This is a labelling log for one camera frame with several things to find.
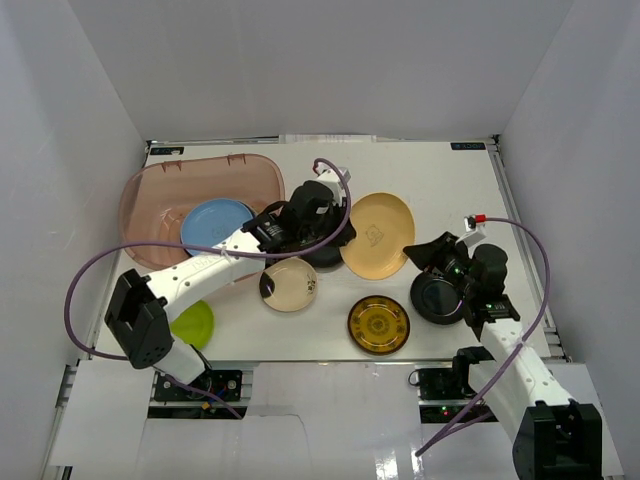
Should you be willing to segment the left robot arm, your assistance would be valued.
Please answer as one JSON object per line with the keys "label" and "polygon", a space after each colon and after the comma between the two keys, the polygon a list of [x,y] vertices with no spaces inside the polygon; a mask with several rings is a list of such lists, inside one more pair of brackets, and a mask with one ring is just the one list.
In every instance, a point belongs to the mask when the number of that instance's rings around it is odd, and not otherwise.
{"label": "left robot arm", "polygon": [[212,378],[207,361],[172,334],[175,320],[207,295],[263,271],[268,261],[309,255],[350,232],[350,208],[348,187],[309,180],[201,254],[147,275],[135,269],[121,274],[105,323],[126,361],[172,377],[188,398],[205,396]]}

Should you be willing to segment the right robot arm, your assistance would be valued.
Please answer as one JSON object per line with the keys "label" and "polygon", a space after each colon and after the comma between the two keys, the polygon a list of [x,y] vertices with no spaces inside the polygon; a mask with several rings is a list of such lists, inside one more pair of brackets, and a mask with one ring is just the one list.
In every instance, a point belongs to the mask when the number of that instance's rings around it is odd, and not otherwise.
{"label": "right robot arm", "polygon": [[471,400],[419,451],[468,426],[466,415],[484,403],[511,441],[518,478],[601,478],[600,413],[577,401],[528,345],[504,292],[506,252],[493,244],[470,250],[449,232],[403,252],[420,271],[410,289],[418,313],[437,324],[463,320],[480,343],[453,358],[452,388]]}

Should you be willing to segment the lime green plate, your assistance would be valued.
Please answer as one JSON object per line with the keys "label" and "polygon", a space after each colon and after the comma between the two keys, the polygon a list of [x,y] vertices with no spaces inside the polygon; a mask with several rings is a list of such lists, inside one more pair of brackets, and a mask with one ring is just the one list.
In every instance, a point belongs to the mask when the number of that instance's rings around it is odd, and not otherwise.
{"label": "lime green plate", "polygon": [[215,315],[211,306],[200,300],[183,311],[170,325],[171,333],[198,350],[205,348],[215,331]]}

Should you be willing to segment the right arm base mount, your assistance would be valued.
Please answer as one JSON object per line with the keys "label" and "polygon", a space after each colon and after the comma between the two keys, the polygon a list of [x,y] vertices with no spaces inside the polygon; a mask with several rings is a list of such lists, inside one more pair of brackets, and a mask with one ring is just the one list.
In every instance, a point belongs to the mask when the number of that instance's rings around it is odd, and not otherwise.
{"label": "right arm base mount", "polygon": [[423,425],[447,423],[475,396],[472,389],[460,383],[451,367],[415,369],[409,374],[408,383],[417,390]]}

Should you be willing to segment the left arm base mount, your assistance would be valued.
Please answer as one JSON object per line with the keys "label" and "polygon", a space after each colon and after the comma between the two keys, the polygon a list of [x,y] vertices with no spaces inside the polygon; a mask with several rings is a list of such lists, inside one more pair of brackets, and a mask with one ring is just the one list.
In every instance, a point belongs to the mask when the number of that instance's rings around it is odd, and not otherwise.
{"label": "left arm base mount", "polygon": [[[241,370],[209,370],[201,374],[191,387],[213,393],[227,402],[239,401],[242,380]],[[205,400],[205,395],[176,386],[164,374],[158,374],[152,398],[157,402],[199,401]]]}

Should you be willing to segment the light blue plate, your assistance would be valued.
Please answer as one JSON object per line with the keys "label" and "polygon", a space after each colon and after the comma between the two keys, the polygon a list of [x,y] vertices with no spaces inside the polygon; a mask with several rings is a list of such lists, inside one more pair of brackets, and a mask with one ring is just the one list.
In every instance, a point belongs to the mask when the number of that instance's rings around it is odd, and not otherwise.
{"label": "light blue plate", "polygon": [[227,198],[208,200],[186,215],[180,229],[181,243],[214,247],[254,216],[254,211],[240,201]]}

